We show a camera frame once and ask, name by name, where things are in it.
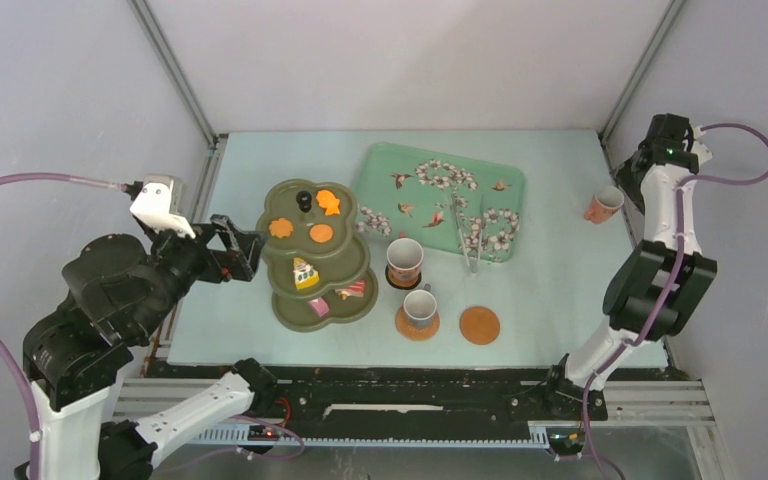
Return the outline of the orange-handled cup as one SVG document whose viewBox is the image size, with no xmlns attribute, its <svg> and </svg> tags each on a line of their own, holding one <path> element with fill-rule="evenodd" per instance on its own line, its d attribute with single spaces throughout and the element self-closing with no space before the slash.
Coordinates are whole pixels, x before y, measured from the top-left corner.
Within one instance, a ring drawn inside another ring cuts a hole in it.
<svg viewBox="0 0 768 480">
<path fill-rule="evenodd" d="M 410 238 L 393 240 L 386 250 L 387 268 L 400 280 L 413 278 L 421 273 L 424 250 L 419 242 Z"/>
</svg>

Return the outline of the yellow toy cake slice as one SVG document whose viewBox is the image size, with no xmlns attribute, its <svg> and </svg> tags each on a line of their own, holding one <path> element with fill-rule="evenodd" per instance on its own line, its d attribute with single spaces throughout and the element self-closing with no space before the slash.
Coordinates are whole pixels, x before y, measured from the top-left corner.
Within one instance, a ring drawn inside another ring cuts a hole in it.
<svg viewBox="0 0 768 480">
<path fill-rule="evenodd" d="M 293 259 L 293 280 L 297 290 L 305 290 L 320 283 L 320 274 L 307 260 Z"/>
</svg>

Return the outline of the white cup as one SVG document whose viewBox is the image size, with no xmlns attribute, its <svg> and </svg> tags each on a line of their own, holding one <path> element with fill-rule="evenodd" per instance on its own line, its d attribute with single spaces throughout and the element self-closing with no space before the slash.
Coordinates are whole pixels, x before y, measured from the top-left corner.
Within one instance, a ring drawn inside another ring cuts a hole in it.
<svg viewBox="0 0 768 480">
<path fill-rule="evenodd" d="M 409 324 L 419 330 L 431 326 L 438 313 L 438 302 L 431 292 L 429 284 L 408 293 L 402 303 L 402 308 Z"/>
</svg>

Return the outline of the green three-tier serving stand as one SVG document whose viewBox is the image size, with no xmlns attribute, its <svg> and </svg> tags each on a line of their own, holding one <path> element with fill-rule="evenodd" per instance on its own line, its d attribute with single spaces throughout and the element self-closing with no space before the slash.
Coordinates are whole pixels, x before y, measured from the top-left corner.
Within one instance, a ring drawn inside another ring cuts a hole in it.
<svg viewBox="0 0 768 480">
<path fill-rule="evenodd" d="M 325 216 L 315 196 L 321 189 L 333 191 L 341 200 L 341 213 Z M 366 241 L 355 227 L 358 203 L 352 191 L 339 183 L 290 179 L 276 184 L 264 200 L 264 212 L 257 228 L 268 234 L 262 258 L 267 266 L 272 288 L 272 309 L 287 329 L 309 333 L 332 324 L 348 324 L 360 320 L 375 305 L 378 282 L 371 268 L 371 254 Z M 271 221 L 287 218 L 294 224 L 289 238 L 277 239 L 269 233 Z M 334 230 L 333 239 L 325 244 L 314 242 L 309 229 L 324 223 Z M 320 274 L 320 283 L 297 290 L 293 280 L 293 259 L 300 257 L 311 263 Z M 363 298 L 341 300 L 334 290 L 366 280 Z M 329 307 L 325 318 L 318 318 L 307 302 L 324 298 Z"/>
</svg>

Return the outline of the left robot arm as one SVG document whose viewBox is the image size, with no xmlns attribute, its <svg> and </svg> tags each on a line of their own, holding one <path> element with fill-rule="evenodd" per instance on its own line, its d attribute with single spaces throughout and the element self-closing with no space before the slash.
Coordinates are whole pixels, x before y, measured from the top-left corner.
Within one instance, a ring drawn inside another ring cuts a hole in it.
<svg viewBox="0 0 768 480">
<path fill-rule="evenodd" d="M 23 341 L 23 370 L 37 408 L 35 461 L 18 479 L 147 479 L 178 448 L 239 414 L 264 416 L 276 378 L 254 359 L 205 390 L 149 417 L 113 422 L 103 410 L 132 348 L 153 333 L 197 282 L 250 281 L 268 236 L 224 215 L 179 236 L 109 234 L 64 266 L 68 292 Z"/>
</svg>

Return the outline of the orange toy fish pastry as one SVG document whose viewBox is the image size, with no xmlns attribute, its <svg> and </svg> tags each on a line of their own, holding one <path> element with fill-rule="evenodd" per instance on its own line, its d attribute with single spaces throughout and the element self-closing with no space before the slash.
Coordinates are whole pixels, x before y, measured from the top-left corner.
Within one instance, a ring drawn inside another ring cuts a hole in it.
<svg viewBox="0 0 768 480">
<path fill-rule="evenodd" d="M 325 216 L 337 216 L 341 213 L 341 200 L 333 191 L 321 189 L 317 192 L 315 199 Z"/>
</svg>

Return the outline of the metal serving tongs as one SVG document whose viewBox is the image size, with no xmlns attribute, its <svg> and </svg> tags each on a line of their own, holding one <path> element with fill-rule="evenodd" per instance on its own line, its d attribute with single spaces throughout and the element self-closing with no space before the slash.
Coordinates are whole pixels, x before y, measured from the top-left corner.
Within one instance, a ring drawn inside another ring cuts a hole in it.
<svg viewBox="0 0 768 480">
<path fill-rule="evenodd" d="M 483 232 L 486 225 L 484 195 L 480 196 L 478 214 L 474 217 L 466 213 L 467 202 L 456 191 L 450 195 L 449 207 L 455 221 L 457 238 L 469 274 L 472 277 L 477 277 L 483 254 Z"/>
</svg>

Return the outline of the red striped toy cake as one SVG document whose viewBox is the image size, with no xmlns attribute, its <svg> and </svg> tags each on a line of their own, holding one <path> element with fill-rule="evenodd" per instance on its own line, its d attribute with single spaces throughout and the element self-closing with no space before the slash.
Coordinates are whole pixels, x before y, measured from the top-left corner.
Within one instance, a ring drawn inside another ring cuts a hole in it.
<svg viewBox="0 0 768 480">
<path fill-rule="evenodd" d="M 350 285 L 334 290 L 335 295 L 341 300 L 349 298 L 363 298 L 366 291 L 366 280 L 360 279 Z"/>
</svg>

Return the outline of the orange cup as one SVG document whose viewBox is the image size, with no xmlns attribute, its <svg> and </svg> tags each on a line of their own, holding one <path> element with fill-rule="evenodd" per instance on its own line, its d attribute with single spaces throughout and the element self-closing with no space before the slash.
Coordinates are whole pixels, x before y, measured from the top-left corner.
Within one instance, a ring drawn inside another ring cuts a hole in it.
<svg viewBox="0 0 768 480">
<path fill-rule="evenodd" d="M 583 214 L 583 218 L 595 225 L 603 224 L 624 205 L 625 195 L 615 186 L 605 186 L 596 191 Z"/>
</svg>

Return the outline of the pink toy cake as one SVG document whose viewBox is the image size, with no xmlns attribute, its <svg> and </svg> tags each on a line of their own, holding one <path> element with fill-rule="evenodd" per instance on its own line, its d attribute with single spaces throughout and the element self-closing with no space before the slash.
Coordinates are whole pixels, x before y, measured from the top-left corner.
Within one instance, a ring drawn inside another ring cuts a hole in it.
<svg viewBox="0 0 768 480">
<path fill-rule="evenodd" d="M 327 301 L 322 297 L 309 300 L 307 304 L 318 318 L 325 318 L 329 314 L 330 307 Z"/>
</svg>

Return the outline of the round cork coaster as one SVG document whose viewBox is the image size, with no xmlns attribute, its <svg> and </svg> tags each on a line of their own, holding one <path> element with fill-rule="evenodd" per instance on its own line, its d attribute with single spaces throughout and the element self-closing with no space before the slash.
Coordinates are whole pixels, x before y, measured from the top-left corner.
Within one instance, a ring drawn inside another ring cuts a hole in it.
<svg viewBox="0 0 768 480">
<path fill-rule="evenodd" d="M 439 331 L 440 316 L 435 313 L 429 320 L 417 322 L 407 315 L 403 307 L 400 307 L 395 316 L 395 328 L 409 340 L 427 341 Z"/>
<path fill-rule="evenodd" d="M 462 336 L 475 345 L 493 343 L 501 332 L 501 324 L 495 312 L 484 306 L 466 308 L 459 318 Z"/>
</svg>

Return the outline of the yellow smiley face coaster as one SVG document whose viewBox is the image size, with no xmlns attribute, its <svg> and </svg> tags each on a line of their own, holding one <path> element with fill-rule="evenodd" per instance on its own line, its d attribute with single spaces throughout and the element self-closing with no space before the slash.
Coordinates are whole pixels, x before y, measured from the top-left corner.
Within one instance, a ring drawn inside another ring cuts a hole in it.
<svg viewBox="0 0 768 480">
<path fill-rule="evenodd" d="M 398 290 L 413 290 L 415 289 L 422 281 L 422 274 L 417 273 L 413 278 L 408 280 L 400 280 L 398 279 L 395 274 L 389 269 L 385 269 L 385 279 L 387 283 Z"/>
</svg>

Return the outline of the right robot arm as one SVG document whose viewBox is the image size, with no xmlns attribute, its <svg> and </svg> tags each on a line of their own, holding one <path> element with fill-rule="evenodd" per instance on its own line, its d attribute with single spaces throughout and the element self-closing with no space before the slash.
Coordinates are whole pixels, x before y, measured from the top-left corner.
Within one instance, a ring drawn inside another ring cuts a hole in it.
<svg viewBox="0 0 768 480">
<path fill-rule="evenodd" d="M 686 117 L 658 114 L 632 156 L 614 173 L 617 187 L 644 216 L 644 234 L 610 281 L 604 320 L 563 361 L 563 378 L 541 392 L 545 411 L 566 418 L 579 390 L 601 390 L 637 348 L 681 332 L 717 274 L 693 227 L 692 195 L 710 151 Z"/>
</svg>

